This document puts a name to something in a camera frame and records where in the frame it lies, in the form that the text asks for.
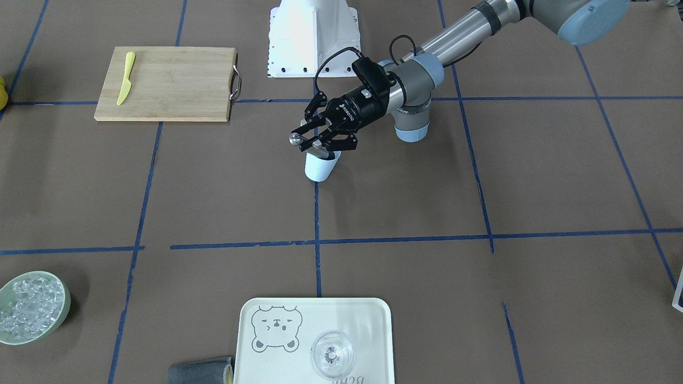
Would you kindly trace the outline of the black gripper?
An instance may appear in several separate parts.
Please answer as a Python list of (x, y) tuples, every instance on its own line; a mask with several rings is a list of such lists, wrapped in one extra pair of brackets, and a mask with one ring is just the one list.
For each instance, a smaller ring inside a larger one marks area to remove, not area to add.
[[(306, 140), (305, 153), (308, 155), (336, 159), (339, 157), (337, 151), (356, 150), (358, 139), (353, 133), (384, 117), (389, 102), (389, 91), (374, 94), (366, 88), (355, 88), (331, 100), (324, 92), (316, 92), (304, 110), (304, 122), (292, 133), (298, 133)], [(327, 107), (327, 112), (318, 112), (322, 107)], [(327, 130), (310, 139), (304, 137), (305, 133), (324, 125), (328, 126)]]

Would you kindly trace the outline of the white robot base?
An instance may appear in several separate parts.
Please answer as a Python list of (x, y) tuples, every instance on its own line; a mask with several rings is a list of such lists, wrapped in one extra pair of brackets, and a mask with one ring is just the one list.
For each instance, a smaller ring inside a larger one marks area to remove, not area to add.
[(358, 12), (346, 1), (282, 1), (269, 21), (271, 78), (312, 77), (337, 51), (361, 48)]

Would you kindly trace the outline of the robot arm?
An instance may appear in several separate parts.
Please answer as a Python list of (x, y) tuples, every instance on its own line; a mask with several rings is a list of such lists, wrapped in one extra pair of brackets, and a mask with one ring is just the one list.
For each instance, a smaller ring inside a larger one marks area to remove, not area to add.
[(628, 1), (483, 1), (402, 59), (374, 62), (359, 49), (344, 47), (356, 60), (351, 70), (361, 85), (341, 97), (317, 90), (304, 119), (289, 142), (319, 159), (337, 159), (355, 150), (356, 133), (391, 115), (399, 139), (417, 142), (429, 126), (432, 90), (442, 84), (444, 69), (467, 58), (505, 25), (531, 17), (573, 46), (597, 41), (612, 30), (629, 9)]

